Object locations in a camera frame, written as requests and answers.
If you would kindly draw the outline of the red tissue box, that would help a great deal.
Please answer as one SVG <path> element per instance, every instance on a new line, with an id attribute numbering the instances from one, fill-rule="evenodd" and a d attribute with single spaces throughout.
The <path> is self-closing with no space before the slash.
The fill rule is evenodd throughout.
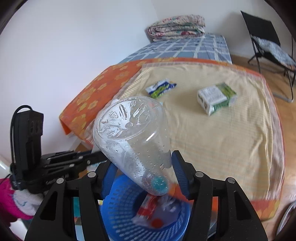
<path id="1" fill-rule="evenodd" d="M 150 220 L 158 206 L 159 196 L 147 194 L 137 211 L 136 217 Z"/>

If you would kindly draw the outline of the clear plastic bottle teal cap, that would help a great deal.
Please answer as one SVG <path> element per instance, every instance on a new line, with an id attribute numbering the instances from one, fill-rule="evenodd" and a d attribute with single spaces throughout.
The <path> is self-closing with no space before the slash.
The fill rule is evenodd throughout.
<path id="1" fill-rule="evenodd" d="M 94 146 L 151 195 L 167 194 L 174 182 L 165 110 L 136 96 L 101 110 L 93 125 Z"/>

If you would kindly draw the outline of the green white carton box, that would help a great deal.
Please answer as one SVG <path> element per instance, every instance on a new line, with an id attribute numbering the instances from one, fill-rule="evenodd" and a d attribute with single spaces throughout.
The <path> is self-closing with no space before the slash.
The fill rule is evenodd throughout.
<path id="1" fill-rule="evenodd" d="M 223 107 L 232 106 L 236 99 L 237 93 L 225 82 L 197 91 L 197 100 L 208 116 Z"/>

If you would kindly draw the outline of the blue white snack wrapper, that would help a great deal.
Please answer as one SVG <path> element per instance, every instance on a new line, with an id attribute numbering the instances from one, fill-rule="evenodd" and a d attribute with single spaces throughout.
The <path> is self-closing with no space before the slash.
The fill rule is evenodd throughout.
<path id="1" fill-rule="evenodd" d="M 163 79 L 158 81 L 154 85 L 147 87 L 145 91 L 151 98 L 156 99 L 162 96 L 164 93 L 175 88 L 176 86 L 177 86 L 176 83 L 173 83 L 168 79 Z"/>

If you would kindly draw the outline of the blue plastic trash basket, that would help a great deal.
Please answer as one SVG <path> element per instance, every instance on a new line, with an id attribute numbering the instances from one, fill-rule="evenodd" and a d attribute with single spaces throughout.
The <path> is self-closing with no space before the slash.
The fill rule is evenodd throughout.
<path id="1" fill-rule="evenodd" d="M 111 240 L 181 240 L 191 206 L 168 195 L 150 195 L 120 175 L 100 211 Z"/>

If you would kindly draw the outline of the orange floral bedsheet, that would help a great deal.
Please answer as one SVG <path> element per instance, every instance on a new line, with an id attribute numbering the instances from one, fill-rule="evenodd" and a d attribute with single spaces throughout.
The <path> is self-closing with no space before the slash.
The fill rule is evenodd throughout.
<path id="1" fill-rule="evenodd" d="M 59 116 L 65 134 L 74 134 L 86 144 L 91 144 L 91 129 L 96 115 L 122 89 L 134 82 L 140 70 L 148 66 L 169 66 L 177 63 L 192 63 L 200 66 L 220 67 L 231 70 L 254 80 L 262 81 L 267 102 L 271 108 L 271 122 L 273 127 L 273 155 L 271 158 L 271 188 L 267 196 L 255 198 L 251 203 L 261 220 L 268 220 L 275 216 L 280 205 L 281 189 L 285 173 L 285 142 L 276 102 L 264 76 L 249 68 L 226 62 L 169 57 L 137 60 L 112 65 L 92 80 L 62 111 Z"/>

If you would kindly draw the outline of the striped yellow towel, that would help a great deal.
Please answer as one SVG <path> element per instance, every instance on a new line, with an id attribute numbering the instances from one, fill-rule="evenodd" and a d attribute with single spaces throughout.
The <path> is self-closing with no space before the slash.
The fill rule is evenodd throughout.
<path id="1" fill-rule="evenodd" d="M 159 98 L 171 147 L 212 178 L 234 177 L 251 200 L 279 199 L 285 151 L 280 118 L 264 77 L 222 63 L 146 63 L 111 102 L 144 96 L 146 87 L 163 79 L 176 84 Z M 220 83 L 231 87 L 237 99 L 207 115 L 197 92 Z"/>

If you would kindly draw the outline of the blue checkered mattress cover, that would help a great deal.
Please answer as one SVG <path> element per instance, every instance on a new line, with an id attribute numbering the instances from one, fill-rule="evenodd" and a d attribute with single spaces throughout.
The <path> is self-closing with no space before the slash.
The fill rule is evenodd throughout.
<path id="1" fill-rule="evenodd" d="M 191 39 L 153 42 L 130 54 L 121 63 L 154 58 L 198 58 L 232 63 L 224 36 L 205 34 Z"/>

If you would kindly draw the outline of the patterned chair cushion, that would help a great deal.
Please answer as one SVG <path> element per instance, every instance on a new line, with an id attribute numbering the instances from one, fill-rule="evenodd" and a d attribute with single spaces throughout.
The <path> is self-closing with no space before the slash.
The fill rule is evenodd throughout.
<path id="1" fill-rule="evenodd" d="M 283 51 L 278 44 L 253 35 L 251 35 L 251 39 L 255 43 L 259 53 L 266 59 L 271 58 L 272 61 L 274 60 L 280 65 L 295 71 L 295 60 L 287 52 Z"/>

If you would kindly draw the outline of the black folding chair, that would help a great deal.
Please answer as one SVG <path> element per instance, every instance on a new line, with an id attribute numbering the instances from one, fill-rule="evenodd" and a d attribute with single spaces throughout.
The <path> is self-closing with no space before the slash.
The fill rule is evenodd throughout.
<path id="1" fill-rule="evenodd" d="M 293 85 L 295 83 L 295 60 L 281 48 L 281 43 L 271 21 L 241 12 L 250 35 L 254 55 L 247 61 L 248 64 L 255 59 L 258 71 L 261 72 L 259 58 L 265 58 L 273 64 L 283 68 L 283 75 L 287 76 L 290 86 L 291 98 L 273 95 L 288 103 L 294 101 Z"/>

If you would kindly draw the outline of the folded floral quilt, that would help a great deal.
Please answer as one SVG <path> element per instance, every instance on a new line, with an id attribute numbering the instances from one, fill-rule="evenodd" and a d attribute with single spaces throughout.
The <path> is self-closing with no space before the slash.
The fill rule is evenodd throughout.
<path id="1" fill-rule="evenodd" d="M 200 15 L 181 15 L 153 23 L 147 29 L 153 41 L 187 39 L 205 34 L 205 19 Z"/>

